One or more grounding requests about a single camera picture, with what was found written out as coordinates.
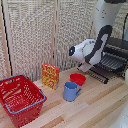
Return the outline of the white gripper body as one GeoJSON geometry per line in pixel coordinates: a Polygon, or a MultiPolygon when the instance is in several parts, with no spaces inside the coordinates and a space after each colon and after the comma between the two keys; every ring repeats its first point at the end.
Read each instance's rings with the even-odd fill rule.
{"type": "Polygon", "coordinates": [[[90,64],[87,64],[87,63],[81,63],[79,66],[78,66],[78,69],[81,70],[82,72],[87,72],[89,69],[92,68],[92,65],[90,64]]]}

